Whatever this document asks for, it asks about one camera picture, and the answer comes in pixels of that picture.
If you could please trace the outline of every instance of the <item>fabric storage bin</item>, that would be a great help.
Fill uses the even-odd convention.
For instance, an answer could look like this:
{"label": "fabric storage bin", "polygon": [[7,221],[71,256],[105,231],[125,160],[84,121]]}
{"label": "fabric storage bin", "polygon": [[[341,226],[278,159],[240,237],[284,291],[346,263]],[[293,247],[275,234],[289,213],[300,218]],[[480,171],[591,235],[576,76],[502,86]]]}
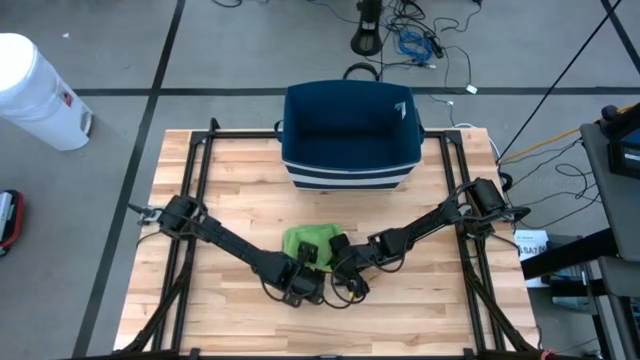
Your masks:
{"label": "fabric storage bin", "polygon": [[393,189],[420,162],[424,129],[411,90],[357,80],[287,89],[275,125],[282,160],[296,187]]}

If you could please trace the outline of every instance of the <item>green towel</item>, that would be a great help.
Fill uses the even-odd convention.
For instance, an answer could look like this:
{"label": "green towel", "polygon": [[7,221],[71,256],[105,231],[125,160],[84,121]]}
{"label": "green towel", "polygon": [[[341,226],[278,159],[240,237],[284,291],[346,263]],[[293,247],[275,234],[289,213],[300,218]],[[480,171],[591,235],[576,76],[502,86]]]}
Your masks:
{"label": "green towel", "polygon": [[329,240],[340,234],[342,234],[342,229],[334,224],[298,226],[285,231],[282,248],[285,254],[297,259],[298,246],[301,242],[315,245],[318,247],[318,259],[315,264],[307,263],[307,266],[312,269],[331,271],[329,261],[332,255]]}

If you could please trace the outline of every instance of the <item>butcher block tabletop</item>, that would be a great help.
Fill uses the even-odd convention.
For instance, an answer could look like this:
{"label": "butcher block tabletop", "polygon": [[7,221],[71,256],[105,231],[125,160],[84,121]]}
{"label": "butcher block tabletop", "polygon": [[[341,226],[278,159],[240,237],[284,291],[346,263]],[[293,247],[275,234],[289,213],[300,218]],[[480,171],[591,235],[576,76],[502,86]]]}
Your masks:
{"label": "butcher block tabletop", "polygon": [[[162,207],[180,192],[191,132],[166,132],[150,206]],[[461,132],[471,178],[498,184],[486,130]],[[447,197],[438,140],[426,139],[422,151],[422,162],[393,191],[313,192],[295,189],[277,140],[215,139],[204,202],[211,216],[262,249],[281,250],[285,230],[305,224],[339,224],[352,243],[364,243],[367,235],[405,226]],[[459,184],[452,145],[450,152]],[[200,156],[196,159],[195,178]],[[494,226],[498,235],[513,239],[508,224]],[[155,231],[157,227],[145,227],[141,236]],[[162,234],[140,243],[114,349],[133,340],[155,310],[169,246],[170,239]],[[473,242],[469,249],[473,255]],[[535,345],[538,333],[517,250],[488,238],[486,253],[497,303]],[[199,241],[181,352],[197,347],[203,355],[461,355],[463,348],[475,348],[453,228],[419,241],[399,272],[372,268],[363,277],[371,292],[362,304],[335,310],[305,302],[296,309],[266,296],[248,265]],[[338,301],[330,286],[325,294]],[[482,305],[481,313],[487,346],[492,348],[489,317]],[[168,315],[165,348],[174,317],[175,304]]]}

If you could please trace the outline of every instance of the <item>white plastic container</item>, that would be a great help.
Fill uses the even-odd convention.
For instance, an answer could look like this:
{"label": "white plastic container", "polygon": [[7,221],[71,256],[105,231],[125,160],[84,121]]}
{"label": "white plastic container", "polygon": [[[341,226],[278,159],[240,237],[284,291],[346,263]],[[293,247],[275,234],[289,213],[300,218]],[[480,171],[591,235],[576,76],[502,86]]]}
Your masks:
{"label": "white plastic container", "polygon": [[93,113],[29,39],[0,34],[0,118],[73,150],[89,141]]}

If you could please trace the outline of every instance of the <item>concrete floor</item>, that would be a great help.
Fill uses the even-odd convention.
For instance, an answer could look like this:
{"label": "concrete floor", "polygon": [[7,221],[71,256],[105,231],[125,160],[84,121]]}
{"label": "concrete floor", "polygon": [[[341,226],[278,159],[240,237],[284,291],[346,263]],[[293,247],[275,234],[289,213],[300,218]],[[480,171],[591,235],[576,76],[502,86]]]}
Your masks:
{"label": "concrete floor", "polygon": [[[355,1],[324,2],[348,19],[357,18]],[[470,0],[419,3],[429,18],[464,19],[475,10]],[[98,116],[90,143],[67,153],[0,122],[0,187],[18,189],[28,201],[23,236],[0,261],[3,359],[72,354],[107,238],[117,247],[89,353],[112,349],[139,234],[132,214],[119,221],[114,212],[127,201],[146,203],[166,129],[205,128],[212,116],[224,128],[269,128],[281,118],[284,99],[277,95],[282,89],[272,88],[339,78],[362,61],[349,49],[354,25],[305,1],[245,1],[229,10],[187,0],[181,16],[174,17],[176,4],[182,1],[0,0],[0,32],[30,37],[61,76],[87,95],[84,100]],[[640,46],[635,21],[640,3],[626,0],[617,13],[632,43]],[[480,94],[493,95],[436,97],[454,102],[456,122],[487,127],[504,149],[604,15],[600,0],[486,1],[469,31],[446,32],[441,38],[469,53],[472,84]],[[162,66],[158,71],[158,62],[172,19],[180,22],[165,73]],[[449,85],[465,86],[466,60],[455,50],[450,56]],[[405,58],[388,46],[385,61],[399,60]],[[445,63],[434,64],[433,70],[391,68],[384,80],[442,91]],[[168,96],[160,86],[208,90]],[[565,95],[548,99],[511,151],[592,121],[607,104],[638,101],[640,73],[611,22],[558,86]],[[119,90],[97,94],[83,89]],[[426,95],[416,95],[416,102],[425,126],[449,126],[443,104]],[[504,170],[519,178],[539,161]],[[579,147],[558,162],[585,171],[589,167]],[[562,189],[578,191],[580,181],[561,177],[547,165],[515,188],[511,199],[518,204]],[[546,201],[533,207],[528,223],[544,224],[585,201]],[[581,235],[606,225],[596,204],[547,230]],[[544,292],[532,293],[532,301],[545,347],[562,350],[595,336],[590,317],[551,306]],[[572,353],[594,347],[597,342]]]}

